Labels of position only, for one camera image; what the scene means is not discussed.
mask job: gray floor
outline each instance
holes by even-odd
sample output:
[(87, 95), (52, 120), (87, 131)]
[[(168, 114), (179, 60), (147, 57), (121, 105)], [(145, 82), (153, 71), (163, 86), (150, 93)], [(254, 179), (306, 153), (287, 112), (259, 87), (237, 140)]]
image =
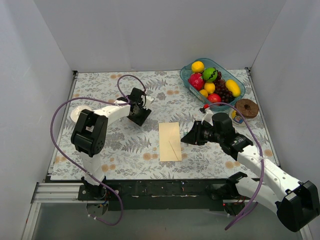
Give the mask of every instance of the gray floor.
[[(119, 212), (103, 218), (115, 220)], [(42, 204), (34, 240), (301, 240), (300, 233), (287, 230), (271, 211), (258, 206), (251, 215), (228, 231), (232, 217), (208, 210), (126, 210), (114, 227), (88, 217), (83, 203)]]

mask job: white round object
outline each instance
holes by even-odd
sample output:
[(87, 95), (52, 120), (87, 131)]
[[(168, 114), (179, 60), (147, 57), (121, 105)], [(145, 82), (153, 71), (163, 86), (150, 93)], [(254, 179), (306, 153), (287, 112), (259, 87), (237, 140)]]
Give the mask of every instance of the white round object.
[(84, 109), (88, 109), (88, 110), (92, 111), (91, 107), (89, 107), (89, 106), (86, 106), (86, 105), (77, 106), (75, 109), (72, 110), (72, 112), (70, 114), (71, 120), (76, 123), (78, 121), (80, 112)]

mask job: metal frame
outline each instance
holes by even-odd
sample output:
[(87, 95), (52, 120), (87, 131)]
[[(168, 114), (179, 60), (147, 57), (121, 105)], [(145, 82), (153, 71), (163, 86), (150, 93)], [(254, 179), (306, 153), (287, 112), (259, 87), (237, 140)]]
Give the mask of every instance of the metal frame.
[[(246, 67), (245, 70), (248, 75), (249, 81), (251, 83), (253, 94), (255, 96), (256, 102), (257, 102), (259, 108), (261, 109), (256, 91), (254, 88), (253, 80), (250, 75), (250, 68)], [(77, 78), (78, 78), (78, 72), (74, 71), (73, 80), (72, 80), (70, 92), (68, 95), (68, 100), (71, 99), (73, 96), (75, 85), (77, 82)], [(62, 136), (63, 127), (64, 127), (65, 120), (66, 120), (66, 117), (67, 117), (68, 111), (69, 111), (69, 106), (70, 106), (70, 104), (68, 104), (64, 110), (61, 127), (59, 129), (59, 134), (57, 137), (58, 144), (59, 144), (61, 136)], [(268, 131), (268, 127), (267, 127), (267, 124), (265, 121), (265, 117), (264, 117), (262, 111), (260, 111), (260, 114), (261, 114), (262, 121), (263, 121), (263, 124), (266, 129), (267, 136), (270, 141), (271, 149), (274, 153), (274, 158), (275, 158), (276, 164), (279, 166), (280, 163), (279, 163), (278, 157), (276, 155), (276, 151), (275, 151), (272, 139), (269, 135), (269, 131)], [(48, 174), (47, 174), (46, 179), (50, 179), (51, 173), (53, 172), (53, 165), (55, 162), (56, 155), (57, 155), (57, 150), (55, 149), (52, 154), (52, 158), (50, 161), (50, 165), (48, 168)], [(73, 182), (59, 181), (59, 183), (56, 183), (56, 182), (52, 182), (49, 180), (48, 182), (49, 183), (38, 183), (36, 186), (35, 192), (33, 194), (32, 202), (31, 202), (31, 206), (30, 206), (28, 219), (27, 219), (27, 222), (26, 222), (26, 225), (24, 228), (24, 232), (22, 235), (22, 240), (32, 239), (32, 236), (33, 236), (33, 233), (34, 233), (34, 230), (36, 227), (37, 219), (38, 219), (38, 216), (40, 213), (41, 203), (95, 203), (95, 204), (97, 204), (97, 203), (102, 202), (102, 201), (97, 201), (97, 200), (94, 200), (94, 201), (93, 200), (88, 200), (88, 201), (78, 200), (80, 186), (83, 185), (79, 181), (76, 181), (76, 182), (74, 182), (74, 181)], [(234, 200), (234, 199), (224, 199), (223, 203), (234, 203), (236, 201), (237, 200)], [(300, 233), (302, 235), (302, 239), (304, 239), (304, 240), (312, 240), (313, 239), (308, 225), (303, 227), (300, 230)]]

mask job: fruit basket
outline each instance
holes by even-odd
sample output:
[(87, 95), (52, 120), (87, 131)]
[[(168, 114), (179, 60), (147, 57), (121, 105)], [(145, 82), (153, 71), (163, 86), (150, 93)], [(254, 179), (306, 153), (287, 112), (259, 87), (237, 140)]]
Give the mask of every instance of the fruit basket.
[[(221, 79), (222, 80), (227, 81), (227, 80), (231, 79), (238, 85), (238, 87), (240, 89), (240, 95), (235, 97), (231, 102), (229, 102), (229, 104), (234, 106), (238, 100), (242, 99), (242, 97), (246, 93), (246, 88), (243, 85), (243, 83), (240, 82), (235, 76), (233, 76), (230, 72), (228, 72), (223, 67), (221, 67), (219, 64), (215, 63), (213, 60), (211, 60), (209, 58), (199, 58), (199, 59), (195, 60), (194, 62), (197, 62), (197, 61), (202, 62), (206, 69), (207, 68), (215, 68), (217, 71), (221, 72)], [(192, 64), (194, 62), (190, 63), (187, 66), (184, 66), (181, 69), (180, 77), (183, 80), (184, 86), (186, 88), (188, 88), (198, 99), (200, 99), (204, 104), (211, 104), (211, 102), (206, 97), (204, 97), (197, 89), (195, 89), (188, 82), (190, 76), (193, 74)], [(224, 111), (224, 110), (228, 109), (229, 107), (226, 105), (214, 105), (214, 106), (211, 106), (210, 108), (211, 108), (211, 110), (213, 110), (215, 112), (220, 112), (220, 111)]]

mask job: apple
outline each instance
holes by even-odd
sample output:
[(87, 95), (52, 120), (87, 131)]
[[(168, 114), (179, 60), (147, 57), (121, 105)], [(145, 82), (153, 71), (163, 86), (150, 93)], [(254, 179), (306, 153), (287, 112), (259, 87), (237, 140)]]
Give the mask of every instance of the apple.
[(212, 93), (206, 99), (211, 103), (221, 103), (221, 97), (218, 94)]
[(205, 85), (205, 81), (203, 80), (201, 73), (192, 74), (188, 82), (198, 91), (200, 91)]

